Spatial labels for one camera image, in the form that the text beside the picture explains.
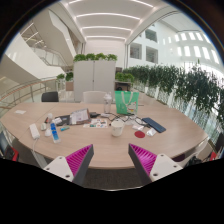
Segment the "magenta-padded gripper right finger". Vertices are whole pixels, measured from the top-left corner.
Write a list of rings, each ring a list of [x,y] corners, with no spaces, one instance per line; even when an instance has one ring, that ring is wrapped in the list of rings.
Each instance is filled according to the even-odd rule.
[[[143,185],[159,180],[182,169],[165,154],[154,154],[140,146],[130,144],[129,156]]]

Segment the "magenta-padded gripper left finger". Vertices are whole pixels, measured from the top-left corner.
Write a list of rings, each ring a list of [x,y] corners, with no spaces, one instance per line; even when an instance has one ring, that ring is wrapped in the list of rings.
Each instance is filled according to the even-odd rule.
[[[93,155],[93,145],[90,144],[66,157],[58,156],[44,170],[81,186]]]

